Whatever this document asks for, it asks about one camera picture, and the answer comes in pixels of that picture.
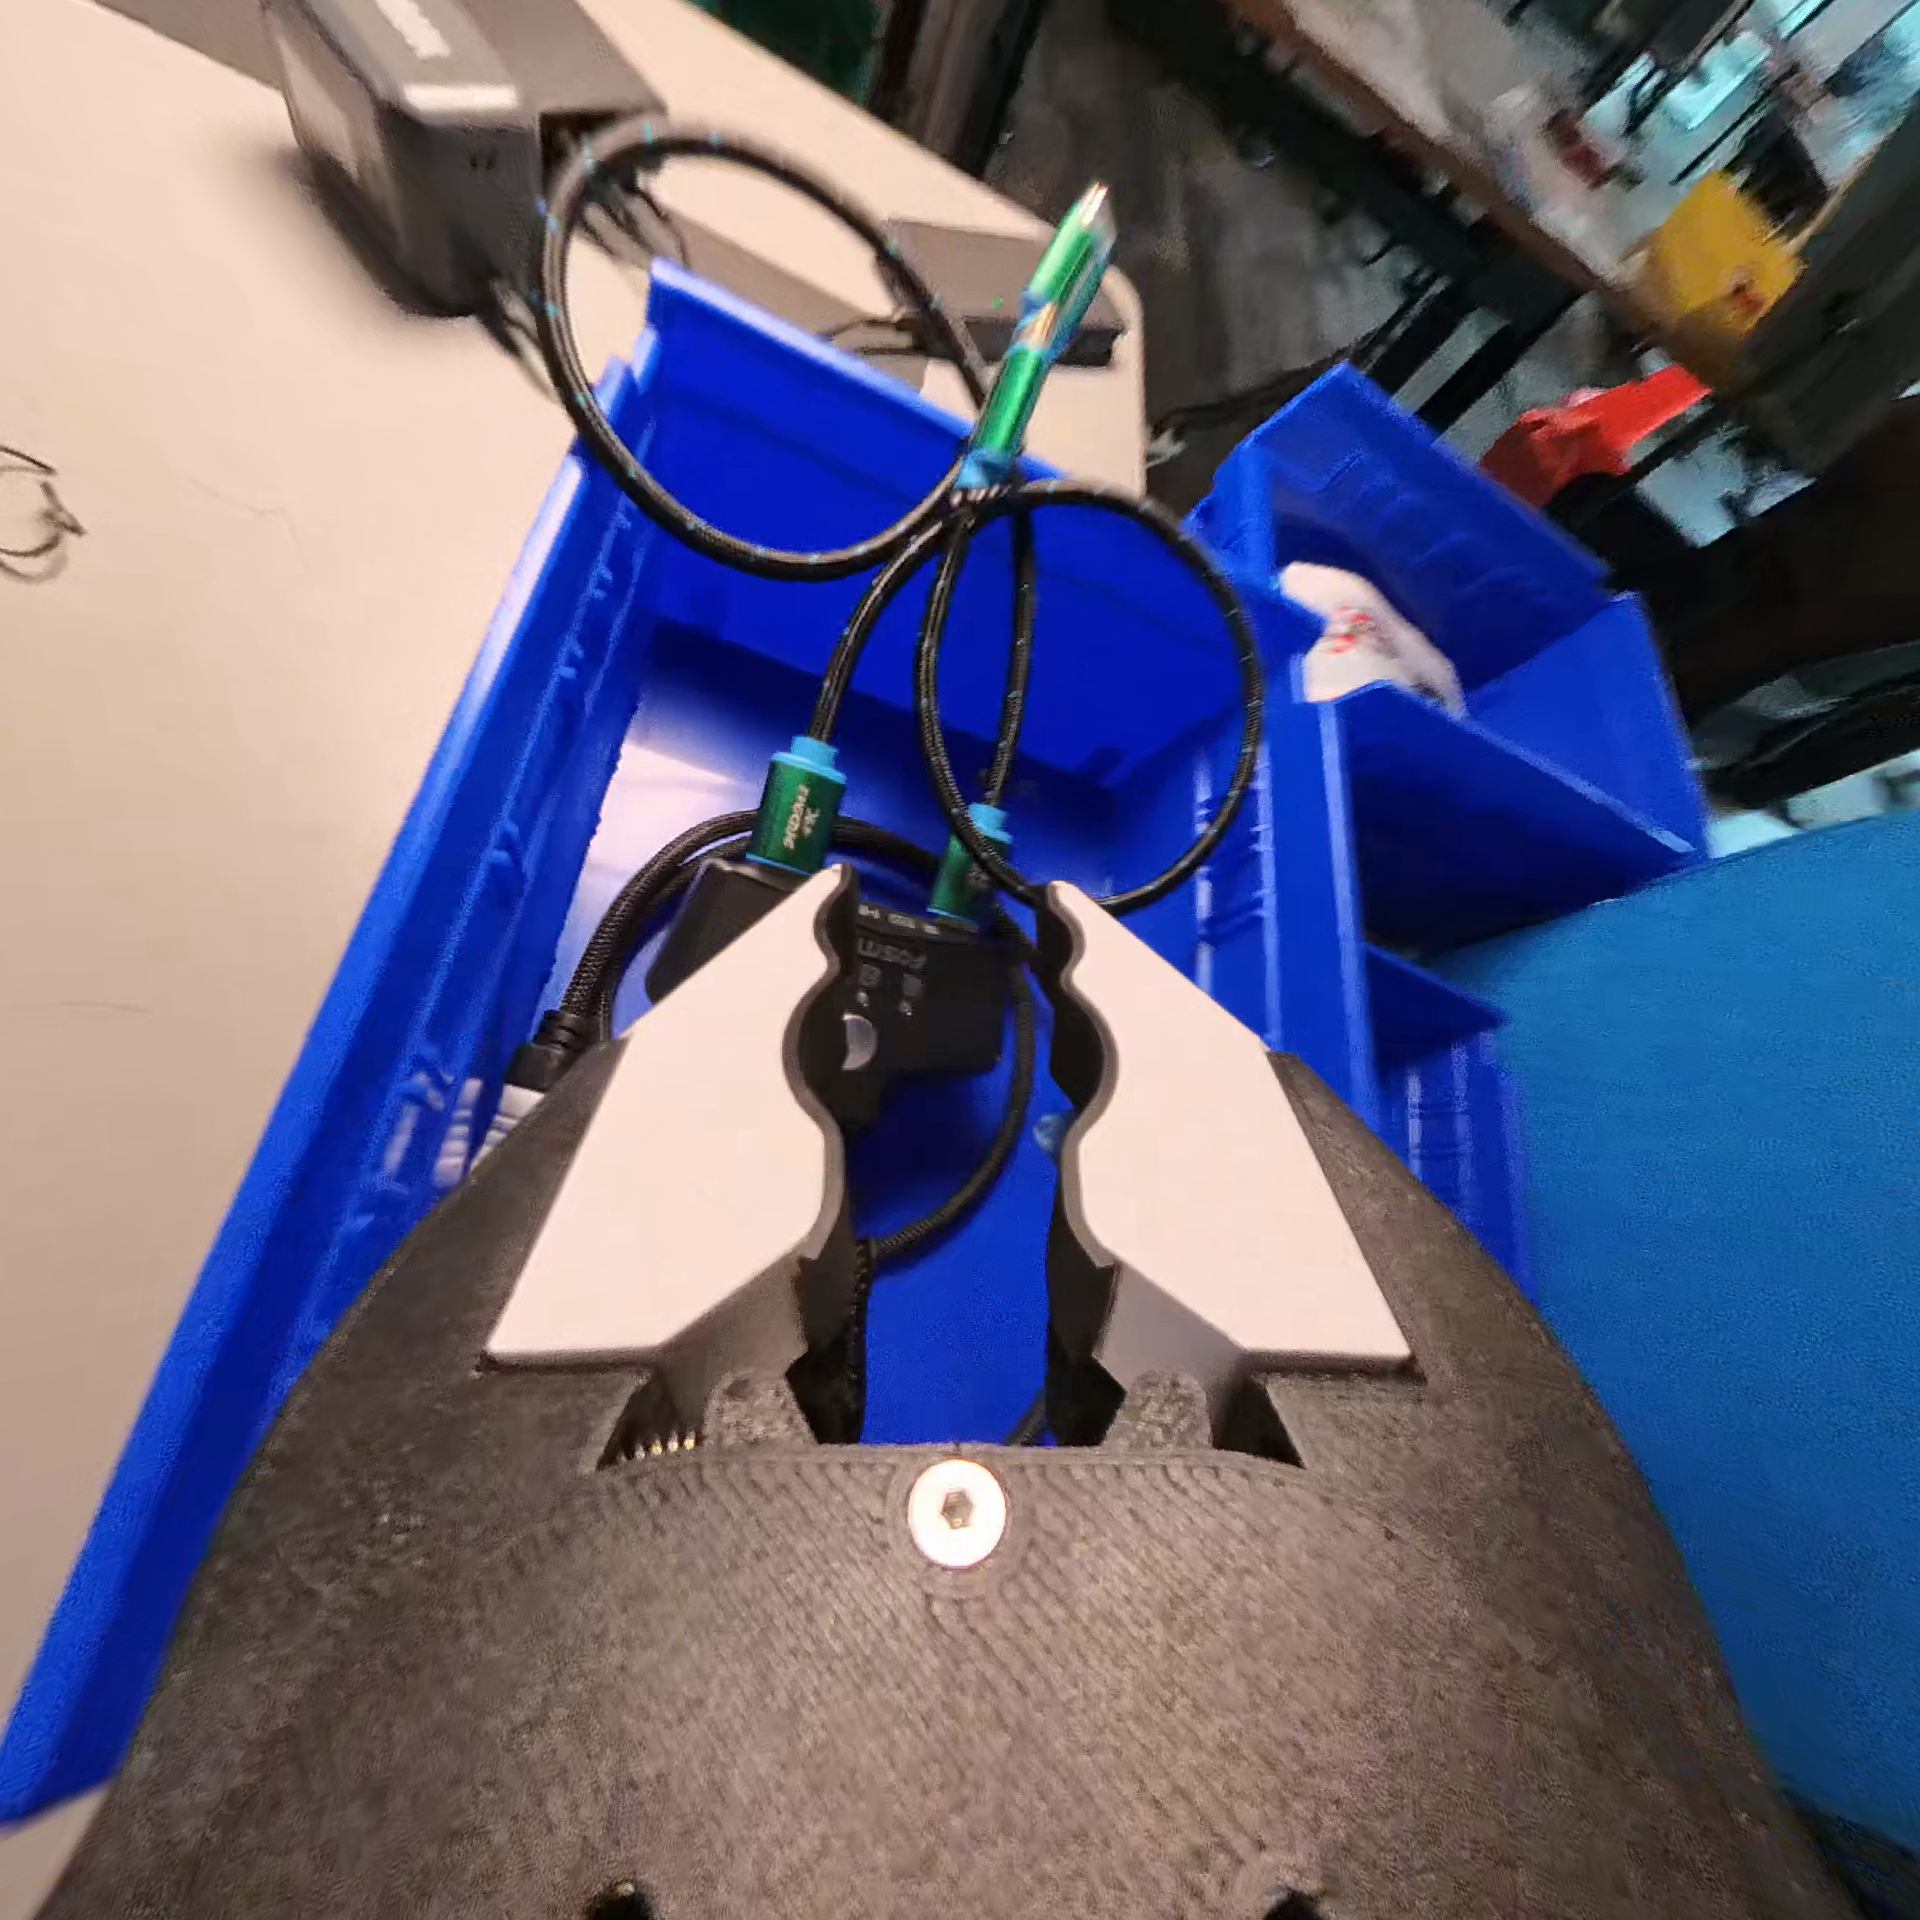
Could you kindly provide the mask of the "black hdmi switch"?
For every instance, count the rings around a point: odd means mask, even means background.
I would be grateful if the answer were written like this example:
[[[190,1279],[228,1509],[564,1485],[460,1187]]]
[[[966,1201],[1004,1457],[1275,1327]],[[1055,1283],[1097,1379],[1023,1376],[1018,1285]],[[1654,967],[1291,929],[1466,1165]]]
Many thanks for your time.
[[[671,995],[799,885],[748,856],[699,860],[645,971],[647,998]],[[978,929],[866,899],[860,876],[847,895],[827,925],[835,974],[802,1031],[823,1070],[812,1086],[825,1110],[861,1135],[900,1083],[993,1070],[1013,990],[1001,949]]]

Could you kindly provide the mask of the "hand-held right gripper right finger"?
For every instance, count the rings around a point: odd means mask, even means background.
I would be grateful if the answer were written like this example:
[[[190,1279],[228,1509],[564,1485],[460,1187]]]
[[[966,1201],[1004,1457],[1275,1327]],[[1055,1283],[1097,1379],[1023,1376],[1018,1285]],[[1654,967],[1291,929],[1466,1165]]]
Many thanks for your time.
[[[1075,885],[1045,888],[1035,937],[1070,1112],[1046,1230],[1054,1441],[1100,1444],[1149,1379],[1193,1384],[1220,1444],[1253,1381],[1410,1376],[1283,1057]]]

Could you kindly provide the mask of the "white cloth red print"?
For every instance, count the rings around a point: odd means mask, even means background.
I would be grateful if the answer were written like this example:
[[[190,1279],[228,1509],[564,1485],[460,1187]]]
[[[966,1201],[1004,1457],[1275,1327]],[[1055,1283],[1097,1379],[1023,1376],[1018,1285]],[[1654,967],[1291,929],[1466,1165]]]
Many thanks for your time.
[[[1367,577],[1295,560],[1281,572],[1281,590],[1319,619],[1319,636],[1303,657],[1307,702],[1332,704],[1359,687],[1389,684],[1453,718],[1468,713],[1449,656]]]

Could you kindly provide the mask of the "red plastic bin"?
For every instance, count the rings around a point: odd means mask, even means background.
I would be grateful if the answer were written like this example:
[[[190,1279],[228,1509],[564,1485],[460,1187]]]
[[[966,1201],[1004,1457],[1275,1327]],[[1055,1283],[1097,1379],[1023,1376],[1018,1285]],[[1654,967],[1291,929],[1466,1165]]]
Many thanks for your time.
[[[1711,396],[1684,368],[1660,368],[1607,390],[1574,390],[1524,411],[1479,457],[1479,470],[1534,510],[1574,481],[1619,478],[1641,444]]]

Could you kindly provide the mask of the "yellow box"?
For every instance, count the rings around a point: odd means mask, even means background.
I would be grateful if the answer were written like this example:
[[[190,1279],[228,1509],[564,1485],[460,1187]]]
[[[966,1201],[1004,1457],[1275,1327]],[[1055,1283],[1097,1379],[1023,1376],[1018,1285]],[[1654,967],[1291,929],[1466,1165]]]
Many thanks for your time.
[[[1715,171],[1639,245],[1635,300],[1660,335],[1731,352],[1790,295],[1801,251],[1731,173]]]

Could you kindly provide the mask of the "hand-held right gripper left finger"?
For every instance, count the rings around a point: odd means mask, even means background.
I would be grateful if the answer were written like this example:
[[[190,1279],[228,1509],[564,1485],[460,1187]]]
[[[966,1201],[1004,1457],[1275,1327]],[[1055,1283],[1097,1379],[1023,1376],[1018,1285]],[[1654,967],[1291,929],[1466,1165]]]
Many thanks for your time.
[[[681,1420],[732,1376],[790,1387],[814,1433],[866,1414],[869,1264],[827,1092],[860,880],[829,863],[562,1083],[583,1131],[532,1228],[484,1357],[508,1369],[630,1361]]]

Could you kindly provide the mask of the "grey power bank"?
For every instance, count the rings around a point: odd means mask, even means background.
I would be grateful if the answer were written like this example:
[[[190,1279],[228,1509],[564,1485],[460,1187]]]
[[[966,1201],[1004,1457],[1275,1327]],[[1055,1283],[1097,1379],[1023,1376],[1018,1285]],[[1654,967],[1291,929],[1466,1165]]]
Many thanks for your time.
[[[470,315],[538,276],[571,148],[666,99],[573,1],[268,1],[295,141],[406,301]]]

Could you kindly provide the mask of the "braided hdmi cable green plugs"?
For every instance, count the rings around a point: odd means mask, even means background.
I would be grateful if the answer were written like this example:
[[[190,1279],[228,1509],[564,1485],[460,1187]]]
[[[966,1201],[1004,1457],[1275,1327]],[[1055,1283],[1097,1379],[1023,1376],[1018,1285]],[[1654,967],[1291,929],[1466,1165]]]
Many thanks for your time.
[[[1062,214],[1046,239],[1041,262],[1019,296],[1019,315],[987,397],[978,405],[974,433],[962,457],[958,485],[958,521],[998,521],[1049,510],[1083,510],[1142,525],[1204,590],[1220,614],[1238,669],[1242,737],[1233,776],[1215,803],[1215,811],[1196,831],[1163,873],[1095,904],[1116,919],[1157,904],[1182,888],[1210,861],[1233,828],[1257,772],[1265,740],[1266,672],[1253,619],[1227,574],[1211,561],[1201,542],[1182,523],[1166,516],[1153,501],[1116,494],[1082,481],[1018,481],[1023,433],[1041,407],[1049,373],[1067,343],[1082,328],[1114,259],[1114,196],[1103,182],[1093,182]],[[932,795],[948,823],[948,838],[962,849],[964,873],[981,873],[987,885],[1022,904],[1041,904],[1042,886],[1022,876],[1001,838],[981,823],[977,804],[964,803],[956,782],[939,715],[939,665],[947,636],[948,600],[958,585],[961,560],[941,560],[929,591],[915,654],[915,713],[922,753]]]

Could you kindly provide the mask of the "black twist tie loop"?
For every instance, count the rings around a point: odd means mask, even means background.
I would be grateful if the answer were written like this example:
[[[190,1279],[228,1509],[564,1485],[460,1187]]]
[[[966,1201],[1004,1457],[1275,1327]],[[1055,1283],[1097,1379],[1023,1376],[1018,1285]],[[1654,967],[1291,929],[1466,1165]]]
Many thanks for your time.
[[[47,585],[66,572],[87,528],[62,494],[54,464],[3,444],[3,575]]]

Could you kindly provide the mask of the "large blue plastic bin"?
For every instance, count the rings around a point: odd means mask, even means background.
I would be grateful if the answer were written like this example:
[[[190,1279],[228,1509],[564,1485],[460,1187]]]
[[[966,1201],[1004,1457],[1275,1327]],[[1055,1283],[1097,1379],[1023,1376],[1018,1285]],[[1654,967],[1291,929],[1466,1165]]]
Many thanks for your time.
[[[943,473],[958,421],[722,287],[666,264],[650,327],[597,396],[667,491],[756,544],[846,544]],[[1397,598],[1492,685],[1519,656],[1522,545],[1543,525],[1355,373],[1332,373],[1220,465],[1193,521],[1266,648],[1254,790],[1196,892],[1135,925],[1268,1047],[1342,1087],[1494,1260],[1524,1278],[1499,1015],[1365,951],[1363,748],[1433,723],[1442,800],[1506,743],[1367,692],[1349,723],[1300,718],[1281,603],[1283,537]],[[1034,873],[1163,867],[1147,829],[1196,831],[1242,737],[1207,597],[1110,516],[1042,532],[1041,644],[1014,803]],[[571,449],[534,519],[395,849],[351,935],[268,1134],[159,1359],[5,1735],[5,1821],[102,1782],[143,1713],[186,1589],[302,1369],[403,1237],[460,1181],[511,1048],[558,1004],[562,929],[630,723],[662,723],[697,772],[756,800],[785,723],[863,582],[766,582],[710,564]],[[930,847],[909,711],[915,598],[879,623],[847,707],[855,815]]]

